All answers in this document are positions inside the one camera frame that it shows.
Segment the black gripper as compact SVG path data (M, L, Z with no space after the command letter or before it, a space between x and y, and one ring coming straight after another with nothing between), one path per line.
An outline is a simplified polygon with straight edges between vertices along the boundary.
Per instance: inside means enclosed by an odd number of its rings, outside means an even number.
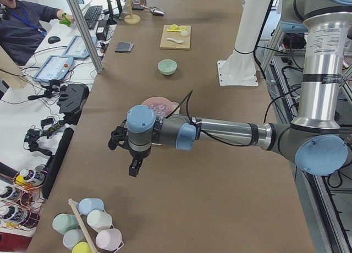
M148 157L151 152L151 144L138 146L129 142L128 145L129 152L133 158L129 166L129 175L132 177L137 177L142 166L143 159Z

